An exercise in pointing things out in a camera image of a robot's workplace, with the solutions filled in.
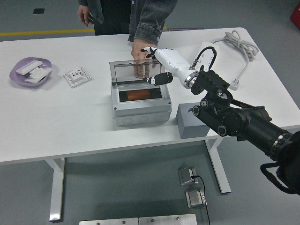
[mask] table leg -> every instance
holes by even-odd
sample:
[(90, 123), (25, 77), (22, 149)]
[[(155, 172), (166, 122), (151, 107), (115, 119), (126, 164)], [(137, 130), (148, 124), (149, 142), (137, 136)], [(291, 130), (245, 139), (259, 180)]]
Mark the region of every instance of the table leg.
[(50, 221), (61, 219), (61, 202), (63, 192), (65, 158), (45, 160), (53, 169), (53, 183), (50, 206)]
[(217, 181), (219, 183), (219, 187), (221, 190), (221, 193), (229, 193), (231, 192), (217, 147), (223, 140), (222, 137), (218, 137), (217, 139), (211, 139), (205, 141), (208, 153), (210, 155), (212, 166), (214, 167), (215, 174), (217, 177)]

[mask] sleeve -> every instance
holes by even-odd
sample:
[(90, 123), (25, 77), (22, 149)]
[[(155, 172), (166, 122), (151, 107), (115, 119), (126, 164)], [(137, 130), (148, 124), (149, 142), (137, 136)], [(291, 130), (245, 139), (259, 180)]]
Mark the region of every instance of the sleeve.
[(87, 0), (78, 0), (78, 3), (82, 6), (88, 6), (88, 1)]
[(141, 9), (134, 38), (145, 39), (157, 45), (165, 20), (177, 2), (178, 0), (146, 0)]

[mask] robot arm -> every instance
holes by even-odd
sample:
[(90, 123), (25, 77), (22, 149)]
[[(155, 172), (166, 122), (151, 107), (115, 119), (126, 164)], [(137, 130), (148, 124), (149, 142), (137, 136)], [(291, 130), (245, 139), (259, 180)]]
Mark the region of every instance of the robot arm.
[[(155, 57), (169, 71), (158, 77), (145, 78), (145, 82), (161, 85), (171, 82), (173, 75), (180, 79), (185, 88), (191, 89), (194, 95), (207, 90), (200, 105), (193, 107), (193, 115), (220, 136), (236, 136), (238, 141), (251, 142), (276, 161), (273, 164), (262, 165), (263, 174), (280, 190), (300, 195), (300, 131), (291, 134), (272, 124), (264, 106), (254, 107), (234, 100), (227, 90), (229, 84), (218, 74), (213, 70), (205, 72), (203, 67), (197, 72), (176, 50), (148, 47), (143, 51), (148, 51), (149, 57)], [(275, 176), (266, 170), (277, 166), (277, 176), (287, 187), (282, 186)]]

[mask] yellow floor line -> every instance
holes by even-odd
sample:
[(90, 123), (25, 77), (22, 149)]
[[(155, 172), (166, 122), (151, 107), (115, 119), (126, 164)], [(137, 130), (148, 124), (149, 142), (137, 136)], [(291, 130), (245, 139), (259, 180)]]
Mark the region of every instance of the yellow floor line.
[(0, 37), (1, 36), (3, 37), (3, 36), (38, 35), (38, 34), (85, 33), (85, 32), (94, 32), (94, 29), (10, 32), (10, 33), (0, 33)]

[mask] black wire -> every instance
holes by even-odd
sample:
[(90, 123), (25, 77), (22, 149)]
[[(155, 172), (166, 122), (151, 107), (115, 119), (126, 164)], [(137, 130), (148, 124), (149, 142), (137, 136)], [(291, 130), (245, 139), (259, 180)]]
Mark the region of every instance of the black wire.
[(198, 57), (196, 58), (196, 60), (199, 60), (200, 56), (203, 54), (203, 52), (205, 52), (206, 50), (211, 49), (212, 52), (214, 53), (214, 57), (212, 58), (212, 61), (210, 62), (210, 66), (209, 69), (212, 67), (212, 65), (214, 64), (216, 57), (217, 57), (217, 51), (215, 50), (214, 47), (212, 46), (208, 46), (206, 48), (203, 48), (202, 51), (199, 53)]
[(210, 216), (208, 214), (208, 209), (207, 209), (207, 203), (206, 203), (206, 193), (205, 193), (205, 184), (204, 184), (204, 181), (202, 179), (202, 177), (200, 177), (199, 175), (195, 175), (195, 176), (191, 176), (192, 179), (195, 179), (195, 178), (200, 178), (202, 180), (202, 184), (203, 184), (203, 189), (204, 189), (204, 197), (205, 197), (205, 208), (206, 208), (206, 214), (207, 214), (207, 218), (208, 218), (208, 223), (210, 225)]
[(279, 163), (265, 163), (263, 165), (261, 165), (261, 172), (266, 176), (266, 178), (271, 181), (279, 190), (287, 193), (287, 194), (296, 194), (296, 192), (294, 190), (291, 190), (288, 187), (284, 187), (277, 179), (276, 177), (270, 173), (269, 171), (267, 171), (268, 168), (274, 168), (279, 166)]

